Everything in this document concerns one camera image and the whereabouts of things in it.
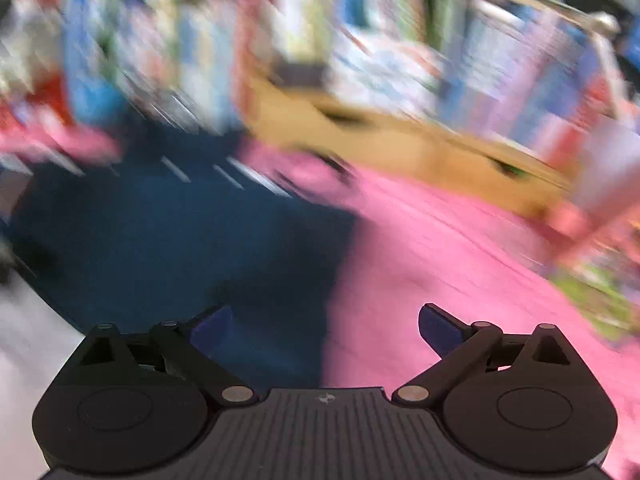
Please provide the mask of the white navy zip jacket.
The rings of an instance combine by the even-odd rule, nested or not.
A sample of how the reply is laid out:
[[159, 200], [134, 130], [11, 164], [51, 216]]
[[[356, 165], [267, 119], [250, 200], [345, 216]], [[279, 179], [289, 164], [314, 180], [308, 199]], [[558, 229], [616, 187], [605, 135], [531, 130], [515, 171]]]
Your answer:
[[[51, 479], [336, 479], [352, 469], [323, 347], [353, 212], [273, 191], [236, 142], [164, 133], [114, 168], [40, 167], [8, 225], [35, 292], [84, 336], [32, 415]], [[150, 337], [229, 306], [210, 357], [257, 394], [217, 404]]]

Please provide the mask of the pink bunny print blanket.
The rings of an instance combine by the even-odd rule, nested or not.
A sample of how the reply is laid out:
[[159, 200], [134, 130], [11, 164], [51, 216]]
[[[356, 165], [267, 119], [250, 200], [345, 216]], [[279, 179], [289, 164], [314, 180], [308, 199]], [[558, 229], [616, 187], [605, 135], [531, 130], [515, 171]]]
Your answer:
[[[239, 158], [315, 188], [358, 218], [326, 309], [320, 386], [393, 389], [435, 361], [418, 333], [434, 302], [465, 321], [511, 332], [558, 324], [615, 403], [620, 426], [606, 470], [626, 479], [639, 460], [639, 346], [615, 350], [534, 269], [539, 249], [504, 212], [422, 185], [358, 170], [343, 186], [312, 159], [251, 148]], [[1, 457], [8, 479], [44, 471], [30, 431], [38, 396], [80, 341], [21, 276], [1, 293]]]

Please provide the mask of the pink dollhouse toy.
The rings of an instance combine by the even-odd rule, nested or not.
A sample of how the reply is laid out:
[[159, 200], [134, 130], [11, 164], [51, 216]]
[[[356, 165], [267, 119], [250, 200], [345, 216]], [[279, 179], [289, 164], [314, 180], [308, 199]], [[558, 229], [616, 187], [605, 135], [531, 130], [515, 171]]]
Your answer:
[[608, 344], [639, 335], [639, 125], [602, 118], [550, 224], [568, 241], [550, 281]]

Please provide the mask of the wooden drawer organizer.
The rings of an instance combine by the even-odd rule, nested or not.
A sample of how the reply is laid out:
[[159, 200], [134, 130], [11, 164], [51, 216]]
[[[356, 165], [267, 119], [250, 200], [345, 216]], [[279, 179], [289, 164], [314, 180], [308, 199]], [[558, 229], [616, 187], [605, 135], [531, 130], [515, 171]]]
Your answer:
[[349, 107], [319, 89], [279, 87], [266, 70], [254, 73], [250, 83], [250, 130], [280, 148], [328, 151], [526, 218], [552, 209], [575, 181], [571, 172], [554, 170], [506, 144], [457, 134], [437, 122]]

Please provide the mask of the blue plush ball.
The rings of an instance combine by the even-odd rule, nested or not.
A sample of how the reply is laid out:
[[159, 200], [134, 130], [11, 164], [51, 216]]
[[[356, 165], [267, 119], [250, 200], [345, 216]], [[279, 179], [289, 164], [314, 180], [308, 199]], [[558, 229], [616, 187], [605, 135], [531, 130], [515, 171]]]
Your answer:
[[128, 110], [126, 96], [104, 79], [69, 79], [67, 101], [75, 122], [93, 127], [108, 127], [122, 119]]

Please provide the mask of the row of upright books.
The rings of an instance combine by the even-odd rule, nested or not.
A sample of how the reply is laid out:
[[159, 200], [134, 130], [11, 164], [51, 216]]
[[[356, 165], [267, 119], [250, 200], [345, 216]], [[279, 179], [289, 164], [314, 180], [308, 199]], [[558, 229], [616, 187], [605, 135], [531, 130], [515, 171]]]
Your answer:
[[[140, 113], [190, 133], [248, 123], [250, 81], [319, 89], [349, 107], [510, 144], [553, 166], [608, 116], [629, 126], [616, 19], [560, 0], [1, 0], [1, 151], [116, 155]], [[104, 79], [129, 107], [75, 122], [69, 79]]]

